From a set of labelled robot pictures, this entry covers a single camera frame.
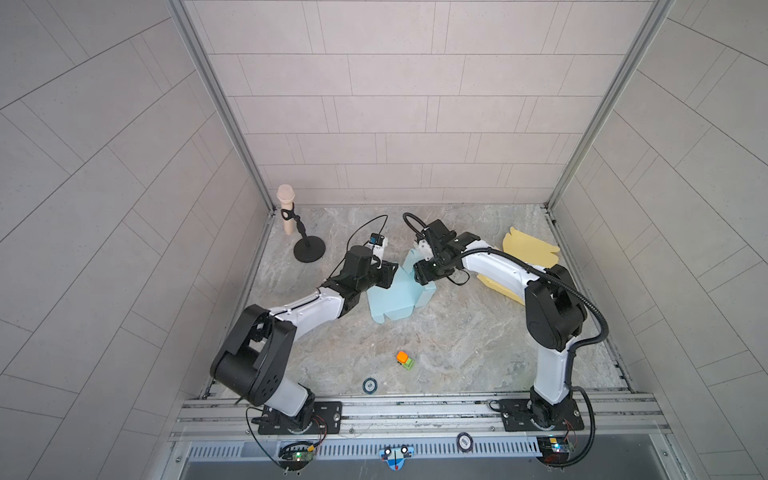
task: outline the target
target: gray tile wall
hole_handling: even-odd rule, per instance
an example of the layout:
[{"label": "gray tile wall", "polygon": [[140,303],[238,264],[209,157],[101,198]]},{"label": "gray tile wall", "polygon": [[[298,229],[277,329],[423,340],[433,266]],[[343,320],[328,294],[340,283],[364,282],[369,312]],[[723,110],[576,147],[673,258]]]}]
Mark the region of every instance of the gray tile wall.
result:
[{"label": "gray tile wall", "polygon": [[698,478],[768,478],[767,32],[678,0],[554,211]]},{"label": "gray tile wall", "polygon": [[0,45],[0,477],[138,480],[266,207],[162,0],[10,0]]},{"label": "gray tile wall", "polygon": [[541,203],[650,2],[190,0],[268,188]]}]

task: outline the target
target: blue toy figure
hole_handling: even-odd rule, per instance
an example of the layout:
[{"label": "blue toy figure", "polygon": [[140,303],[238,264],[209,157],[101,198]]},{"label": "blue toy figure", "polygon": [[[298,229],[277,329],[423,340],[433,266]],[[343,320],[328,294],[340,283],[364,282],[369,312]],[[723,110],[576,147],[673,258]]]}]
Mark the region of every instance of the blue toy figure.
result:
[{"label": "blue toy figure", "polygon": [[386,462],[389,467],[397,472],[402,469],[402,465],[406,463],[406,458],[413,457],[413,447],[403,445],[399,449],[393,447],[387,447],[383,450],[379,450],[379,456],[382,462]]}]

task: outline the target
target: light blue cardboard box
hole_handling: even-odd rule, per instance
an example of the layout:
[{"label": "light blue cardboard box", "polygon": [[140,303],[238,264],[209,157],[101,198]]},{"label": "light blue cardboard box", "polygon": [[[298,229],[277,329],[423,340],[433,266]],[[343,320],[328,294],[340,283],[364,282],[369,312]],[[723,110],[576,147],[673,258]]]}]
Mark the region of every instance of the light blue cardboard box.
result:
[{"label": "light blue cardboard box", "polygon": [[375,322],[384,323],[384,316],[390,320],[404,319],[411,316],[414,308],[429,302],[437,290],[435,282],[419,285],[413,278],[413,264],[423,258],[418,250],[411,249],[395,272],[390,288],[374,286],[368,290],[368,307]]}]

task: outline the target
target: gray marble surface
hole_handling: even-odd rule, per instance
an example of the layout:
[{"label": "gray marble surface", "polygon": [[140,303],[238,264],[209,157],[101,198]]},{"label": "gray marble surface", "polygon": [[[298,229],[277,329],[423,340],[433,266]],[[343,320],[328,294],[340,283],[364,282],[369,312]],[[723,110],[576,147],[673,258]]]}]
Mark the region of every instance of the gray marble surface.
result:
[{"label": "gray marble surface", "polygon": [[[470,231],[501,247],[509,227],[555,244],[538,205],[435,205],[421,207],[297,207],[310,235],[326,242],[326,253],[315,263],[293,258],[298,233],[288,237],[277,219],[257,271],[249,304],[279,306],[311,294],[343,258],[349,235],[380,214],[389,219],[382,232],[389,238],[385,260],[402,263],[414,234],[402,213],[412,212],[426,223],[441,219],[458,233]],[[363,228],[353,243],[364,243],[379,231],[382,220]],[[457,273],[461,279],[464,273]],[[588,335],[596,328],[584,324]],[[464,286],[437,282],[429,304],[408,318],[383,325],[373,321],[368,300],[344,317],[328,322],[293,344],[286,376],[318,395],[362,393],[367,377],[379,383],[377,393],[444,393],[516,391],[531,388],[536,375],[537,343],[525,327],[525,308],[471,278]],[[414,366],[408,371],[395,360],[406,351]],[[588,388],[624,386],[604,345],[579,350],[575,385]]]}]

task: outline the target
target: round black stand base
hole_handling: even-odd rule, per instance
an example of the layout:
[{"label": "round black stand base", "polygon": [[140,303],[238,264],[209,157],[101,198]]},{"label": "round black stand base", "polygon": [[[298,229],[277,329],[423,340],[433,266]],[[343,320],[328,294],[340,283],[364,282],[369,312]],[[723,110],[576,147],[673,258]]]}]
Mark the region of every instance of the round black stand base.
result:
[{"label": "round black stand base", "polygon": [[293,256],[303,263],[312,263],[319,260],[326,252],[326,243],[319,237],[307,237],[301,239],[293,246]]}]

